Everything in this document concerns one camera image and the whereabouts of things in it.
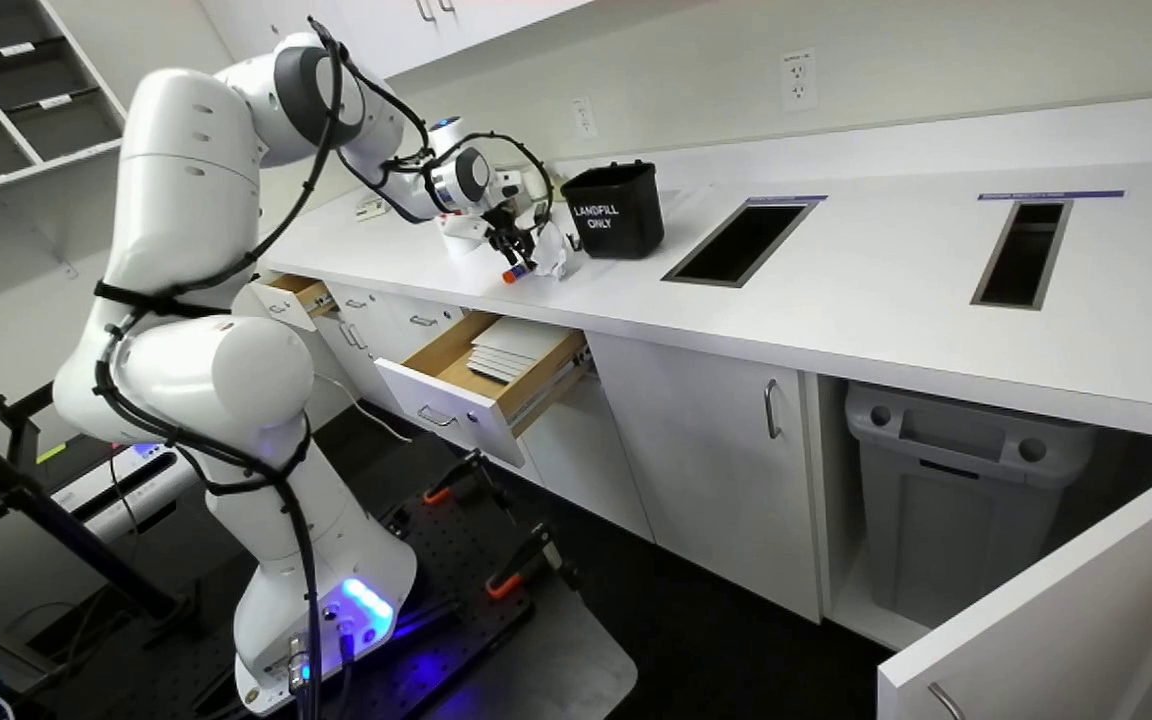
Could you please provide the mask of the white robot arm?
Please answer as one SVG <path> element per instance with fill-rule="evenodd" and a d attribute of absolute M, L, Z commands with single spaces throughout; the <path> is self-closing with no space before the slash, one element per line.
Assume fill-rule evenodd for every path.
<path fill-rule="evenodd" d="M 315 713 L 326 676 L 392 641 L 415 586 L 415 553 L 312 439 L 304 342 L 196 300 L 273 250 L 254 226 L 260 174 L 293 160 L 345 166 L 410 226 L 474 219 L 514 273 L 553 226 L 553 205 L 506 189 L 474 134 L 415 122 L 321 24 L 219 74 L 140 82 L 106 267 L 50 400 L 87 438 L 173 445 L 206 512 L 254 556 L 230 618 L 230 676 L 253 717 Z"/>

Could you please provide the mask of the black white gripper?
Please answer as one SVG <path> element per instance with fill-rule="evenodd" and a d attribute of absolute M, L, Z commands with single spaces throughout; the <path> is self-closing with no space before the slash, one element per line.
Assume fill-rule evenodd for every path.
<path fill-rule="evenodd" d="M 485 219 L 485 241 L 506 260 L 528 266 L 534 256 L 534 241 L 553 219 L 553 205 L 534 199 L 525 185 L 505 185 L 500 177 L 485 182 L 474 199 Z"/>

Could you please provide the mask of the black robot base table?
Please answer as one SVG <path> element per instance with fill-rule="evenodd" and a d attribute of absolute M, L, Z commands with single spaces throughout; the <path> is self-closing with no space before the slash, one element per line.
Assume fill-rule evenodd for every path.
<path fill-rule="evenodd" d="M 532 530 L 478 479 L 368 512 L 312 454 L 280 479 L 219 470 L 206 512 L 254 560 L 230 614 L 254 720 L 609 720 L 640 681 L 557 546 L 553 571 L 485 595 Z"/>

